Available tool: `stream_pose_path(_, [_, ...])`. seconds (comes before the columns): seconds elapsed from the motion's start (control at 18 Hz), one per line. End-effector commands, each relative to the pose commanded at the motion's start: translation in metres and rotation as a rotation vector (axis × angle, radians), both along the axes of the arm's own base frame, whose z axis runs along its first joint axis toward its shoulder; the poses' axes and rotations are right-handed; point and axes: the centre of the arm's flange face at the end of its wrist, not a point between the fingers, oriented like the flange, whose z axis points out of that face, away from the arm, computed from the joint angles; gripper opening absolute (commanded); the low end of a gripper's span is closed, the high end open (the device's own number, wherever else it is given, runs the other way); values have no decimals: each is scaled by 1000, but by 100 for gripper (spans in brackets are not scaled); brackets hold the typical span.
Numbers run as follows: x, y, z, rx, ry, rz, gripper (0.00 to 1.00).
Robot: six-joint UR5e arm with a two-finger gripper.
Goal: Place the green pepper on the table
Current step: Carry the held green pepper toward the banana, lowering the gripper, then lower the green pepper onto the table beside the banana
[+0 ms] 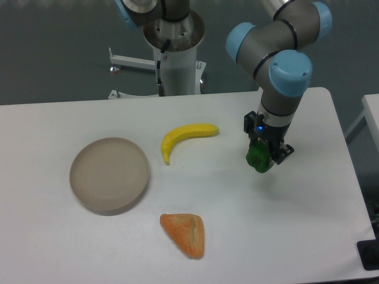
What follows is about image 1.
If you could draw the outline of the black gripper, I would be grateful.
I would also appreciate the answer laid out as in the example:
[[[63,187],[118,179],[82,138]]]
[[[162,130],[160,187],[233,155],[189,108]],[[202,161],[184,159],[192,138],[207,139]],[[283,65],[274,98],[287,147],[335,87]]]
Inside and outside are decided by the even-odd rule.
[[[294,153],[294,148],[285,144],[284,137],[288,131],[289,124],[282,127],[274,127],[264,122],[265,116],[251,111],[244,116],[243,130],[251,139],[251,145],[262,140],[274,154],[274,162],[281,164],[289,155]]]

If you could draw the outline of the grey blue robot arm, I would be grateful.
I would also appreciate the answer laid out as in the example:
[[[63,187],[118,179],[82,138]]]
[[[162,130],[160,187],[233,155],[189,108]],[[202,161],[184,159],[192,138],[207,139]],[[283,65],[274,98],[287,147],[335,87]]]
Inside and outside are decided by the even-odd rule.
[[[272,22],[262,28],[243,22],[229,33],[226,50],[262,89],[257,111],[244,117],[249,137],[247,163],[266,172],[294,149],[284,137],[313,73],[300,49],[326,36],[332,14],[321,2],[263,1]],[[153,49],[159,96],[195,93],[197,47],[205,34],[202,18],[188,1],[116,1],[123,23],[143,28]]]

